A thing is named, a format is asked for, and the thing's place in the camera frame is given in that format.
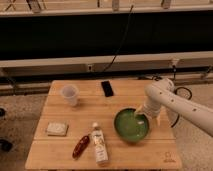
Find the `bottle cap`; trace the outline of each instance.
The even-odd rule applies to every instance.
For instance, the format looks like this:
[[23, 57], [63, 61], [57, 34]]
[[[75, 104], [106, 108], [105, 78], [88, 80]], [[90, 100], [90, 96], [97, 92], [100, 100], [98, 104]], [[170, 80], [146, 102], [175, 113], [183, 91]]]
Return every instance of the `bottle cap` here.
[[99, 125], [98, 125], [97, 122], [93, 122], [92, 127], [93, 127], [93, 128], [97, 128], [97, 127], [99, 127]]

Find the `dark wall panel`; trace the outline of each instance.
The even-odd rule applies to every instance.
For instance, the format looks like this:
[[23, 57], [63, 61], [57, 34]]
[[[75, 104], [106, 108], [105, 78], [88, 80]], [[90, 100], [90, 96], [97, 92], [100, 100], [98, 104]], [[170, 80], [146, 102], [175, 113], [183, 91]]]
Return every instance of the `dark wall panel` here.
[[[113, 55], [128, 14], [0, 18], [0, 59]], [[120, 54], [213, 50], [213, 11], [132, 14]]]

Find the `white cup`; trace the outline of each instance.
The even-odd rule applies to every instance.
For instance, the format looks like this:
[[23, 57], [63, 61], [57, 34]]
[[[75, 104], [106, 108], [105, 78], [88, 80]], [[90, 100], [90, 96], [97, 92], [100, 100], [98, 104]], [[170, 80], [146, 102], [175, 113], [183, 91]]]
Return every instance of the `white cup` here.
[[66, 99], [71, 106], [76, 106], [78, 103], [78, 88], [75, 85], [65, 85], [61, 89], [61, 95]]

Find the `wooden table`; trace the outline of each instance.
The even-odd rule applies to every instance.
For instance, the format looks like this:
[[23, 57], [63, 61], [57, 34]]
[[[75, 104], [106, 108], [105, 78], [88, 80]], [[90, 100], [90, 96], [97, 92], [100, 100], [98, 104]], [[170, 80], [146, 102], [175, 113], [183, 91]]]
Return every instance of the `wooden table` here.
[[[150, 132], [137, 144], [122, 141], [115, 132], [116, 113], [124, 108], [137, 108], [146, 96], [144, 87], [151, 81], [110, 80], [113, 97], [105, 97], [101, 80], [53, 81], [26, 161], [26, 169], [180, 169], [174, 136], [165, 108], [160, 113], [160, 125], [150, 120]], [[69, 106], [60, 96], [66, 84], [79, 88], [79, 103]], [[49, 122], [69, 124], [66, 137], [47, 136]], [[82, 136], [91, 133], [92, 123], [98, 122], [103, 130], [109, 163], [100, 167], [95, 162], [93, 143], [78, 160], [72, 152]]]

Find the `smartphone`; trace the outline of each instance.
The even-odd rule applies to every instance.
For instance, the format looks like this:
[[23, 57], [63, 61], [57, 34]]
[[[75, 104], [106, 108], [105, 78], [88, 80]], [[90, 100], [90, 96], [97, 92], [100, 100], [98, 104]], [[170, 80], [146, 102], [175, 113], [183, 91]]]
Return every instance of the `smartphone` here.
[[104, 90], [105, 97], [110, 97], [110, 96], [114, 95], [112, 87], [111, 87], [109, 81], [101, 82], [101, 86], [102, 86], [102, 88]]

